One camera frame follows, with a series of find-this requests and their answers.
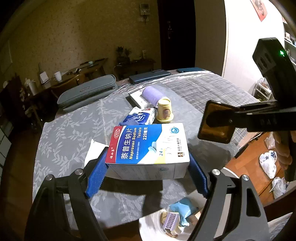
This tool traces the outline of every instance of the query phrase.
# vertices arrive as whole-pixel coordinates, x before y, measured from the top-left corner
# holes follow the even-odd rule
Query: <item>metal screw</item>
[[[242,175],[242,179],[244,179],[245,181],[248,181],[249,180],[249,177],[245,174]]]
[[[75,170],[76,175],[81,175],[83,173],[83,170],[81,168],[78,168]]]
[[[212,173],[216,176],[219,176],[220,175],[220,171],[218,169],[213,169],[212,170]]]
[[[53,175],[51,175],[51,174],[48,174],[48,175],[45,177],[45,179],[46,179],[47,181],[50,181],[52,178],[53,178]]]

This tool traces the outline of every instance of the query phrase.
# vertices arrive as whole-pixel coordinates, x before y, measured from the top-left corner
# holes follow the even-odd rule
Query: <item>finger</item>
[[[296,142],[296,131],[291,131],[291,137],[294,142]]]
[[[273,137],[274,137],[274,140],[277,142],[277,143],[281,143],[281,136],[278,132],[274,131],[273,132]]]
[[[282,164],[285,164],[285,165],[291,165],[291,163],[292,163],[291,156],[285,157],[285,156],[281,156],[278,154],[278,160],[279,160],[279,162],[281,162]]]
[[[284,170],[287,170],[287,169],[288,169],[288,165],[283,164],[283,163],[281,163],[280,161],[279,161],[279,165],[280,165],[280,167],[281,167],[282,169],[284,169]]]
[[[285,156],[288,157],[290,155],[290,149],[289,146],[284,145],[284,144],[279,144],[277,142],[274,143],[275,147],[276,147],[276,152],[281,155],[281,156]]]

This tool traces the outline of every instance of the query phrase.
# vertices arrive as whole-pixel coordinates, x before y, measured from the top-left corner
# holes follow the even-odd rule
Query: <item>potted plant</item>
[[[116,52],[118,54],[118,57],[117,57],[117,62],[118,63],[122,63],[122,62],[125,62],[126,61],[126,58],[124,56],[122,56],[122,53],[123,53],[123,46],[118,46],[116,48]]]
[[[129,55],[132,53],[132,51],[130,49],[125,48],[124,49],[124,54],[126,55],[126,61],[129,63],[130,62],[130,58]]]

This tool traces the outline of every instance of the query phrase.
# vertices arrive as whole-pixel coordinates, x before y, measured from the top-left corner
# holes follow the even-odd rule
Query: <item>dark door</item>
[[[162,69],[195,65],[194,0],[157,0]]]

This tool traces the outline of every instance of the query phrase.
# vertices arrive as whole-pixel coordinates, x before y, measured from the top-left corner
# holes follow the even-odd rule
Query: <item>white mug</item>
[[[56,78],[57,81],[61,81],[62,80],[62,76],[61,76],[61,72],[60,71],[56,72],[54,74],[54,76],[55,76],[55,78]]]

